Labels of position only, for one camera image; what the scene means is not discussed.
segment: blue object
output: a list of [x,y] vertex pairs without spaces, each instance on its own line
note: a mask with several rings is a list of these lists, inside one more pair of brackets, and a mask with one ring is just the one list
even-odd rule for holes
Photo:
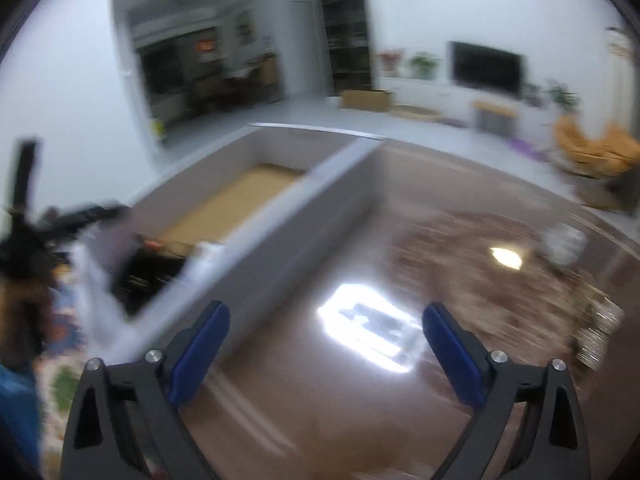
[[187,331],[191,342],[171,370],[166,398],[176,409],[193,399],[229,332],[229,309],[223,303],[209,305],[203,316],[206,320],[196,322],[195,334]]
[[443,305],[432,303],[424,310],[422,331],[458,400],[475,410],[484,406],[486,395],[482,372],[456,334],[462,329]]
[[24,457],[39,470],[40,424],[33,372],[13,372],[0,365],[0,416]]

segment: wall picture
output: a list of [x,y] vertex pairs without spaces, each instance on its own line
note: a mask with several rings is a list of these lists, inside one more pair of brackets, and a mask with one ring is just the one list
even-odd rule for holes
[[241,46],[255,41],[254,24],[251,19],[251,13],[248,10],[243,10],[236,16],[236,34],[238,34]]

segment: green plant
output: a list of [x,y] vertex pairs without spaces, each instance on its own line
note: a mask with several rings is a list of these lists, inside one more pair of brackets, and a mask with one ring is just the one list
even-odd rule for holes
[[431,79],[439,63],[440,60],[429,52],[416,52],[409,60],[415,76],[420,79]]
[[580,105],[580,98],[573,92],[569,92],[567,85],[559,83],[555,79],[548,80],[546,94],[565,113],[575,112]]

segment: potted plant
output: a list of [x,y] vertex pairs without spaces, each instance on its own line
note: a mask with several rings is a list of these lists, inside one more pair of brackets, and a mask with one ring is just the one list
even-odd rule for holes
[[378,57],[382,62],[382,75],[398,77],[398,65],[400,65],[402,56],[404,56],[404,49],[402,48],[393,48],[380,52]]
[[575,93],[569,92],[566,84],[559,83],[555,79],[548,80],[546,94],[558,105],[563,114],[575,113],[580,105],[580,98]]
[[440,60],[429,52],[416,52],[409,60],[414,70],[414,77],[418,79],[433,79]]

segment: brown cardboard box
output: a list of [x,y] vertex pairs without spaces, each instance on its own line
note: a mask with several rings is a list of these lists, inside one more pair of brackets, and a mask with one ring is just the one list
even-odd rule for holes
[[345,90],[342,108],[366,110],[368,112],[388,112],[392,105],[392,93],[386,90]]

